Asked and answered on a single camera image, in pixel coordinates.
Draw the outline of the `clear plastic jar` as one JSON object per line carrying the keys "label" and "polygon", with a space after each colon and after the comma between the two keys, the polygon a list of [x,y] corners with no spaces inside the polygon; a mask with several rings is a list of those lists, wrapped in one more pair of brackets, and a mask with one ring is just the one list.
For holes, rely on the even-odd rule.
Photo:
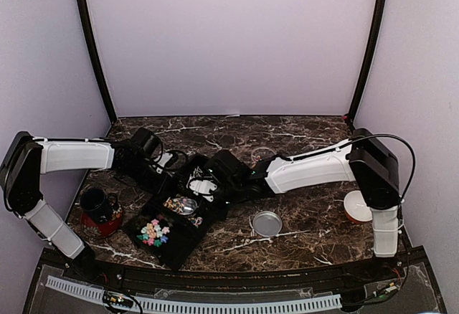
{"label": "clear plastic jar", "polygon": [[272,157],[275,154],[276,154],[275,150],[265,147],[265,146],[261,146],[261,147],[257,147],[253,149],[250,154],[250,158],[252,161],[252,167],[254,167],[257,162],[264,160],[266,158]]}

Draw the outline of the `black bin with small candies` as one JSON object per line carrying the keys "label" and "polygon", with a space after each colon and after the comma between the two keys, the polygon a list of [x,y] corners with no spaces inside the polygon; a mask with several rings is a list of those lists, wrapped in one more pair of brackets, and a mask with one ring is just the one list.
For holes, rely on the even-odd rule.
{"label": "black bin with small candies", "polygon": [[200,229],[227,218],[227,202],[219,198],[214,186],[208,189],[165,191],[153,195],[142,208],[148,218],[141,232],[150,237],[164,237],[171,232]]}

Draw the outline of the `silver metal scoop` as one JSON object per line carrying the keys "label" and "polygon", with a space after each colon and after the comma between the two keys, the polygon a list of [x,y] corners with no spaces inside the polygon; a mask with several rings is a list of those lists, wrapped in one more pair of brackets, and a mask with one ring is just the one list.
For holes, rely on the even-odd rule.
{"label": "silver metal scoop", "polygon": [[192,215],[199,205],[194,199],[182,198],[179,201],[179,213],[183,216]]}

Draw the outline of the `black bin with lollipops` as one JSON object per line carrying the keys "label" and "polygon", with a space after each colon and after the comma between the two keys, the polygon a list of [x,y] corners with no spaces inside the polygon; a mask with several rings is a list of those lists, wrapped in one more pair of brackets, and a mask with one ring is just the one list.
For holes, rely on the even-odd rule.
{"label": "black bin with lollipops", "polygon": [[202,196],[212,195],[218,187],[213,175],[205,168],[208,160],[202,154],[194,154],[179,172],[185,188]]}

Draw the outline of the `black bin with flower candies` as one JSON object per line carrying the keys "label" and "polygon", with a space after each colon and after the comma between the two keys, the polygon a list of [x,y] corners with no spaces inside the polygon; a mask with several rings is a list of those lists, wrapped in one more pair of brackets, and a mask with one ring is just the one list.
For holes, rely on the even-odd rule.
{"label": "black bin with flower candies", "polygon": [[188,219],[168,209],[147,208],[123,225],[136,247],[177,271],[202,241],[215,220],[198,214]]}

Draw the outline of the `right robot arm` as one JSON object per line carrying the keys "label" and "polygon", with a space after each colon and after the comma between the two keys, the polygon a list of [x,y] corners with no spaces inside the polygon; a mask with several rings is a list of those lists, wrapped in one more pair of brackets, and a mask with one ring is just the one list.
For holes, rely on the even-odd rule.
{"label": "right robot arm", "polygon": [[374,256],[366,265],[373,281],[385,278],[394,268],[398,249],[402,201],[397,157],[365,128],[350,139],[297,156],[274,155],[253,168],[228,150],[214,154],[204,166],[217,185],[211,193],[218,200],[261,199],[309,186],[354,182],[372,214]]}

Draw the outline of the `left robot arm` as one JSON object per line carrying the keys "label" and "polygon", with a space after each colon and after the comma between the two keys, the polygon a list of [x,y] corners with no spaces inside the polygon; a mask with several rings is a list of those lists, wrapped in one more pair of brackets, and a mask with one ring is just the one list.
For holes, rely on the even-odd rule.
{"label": "left robot arm", "polygon": [[144,191],[154,192],[178,163],[178,151],[165,150],[151,131],[138,130],[122,141],[106,138],[45,138],[19,131],[1,162],[4,206],[48,244],[74,261],[86,282],[101,276],[95,253],[47,200],[43,179],[55,173],[114,171]]}

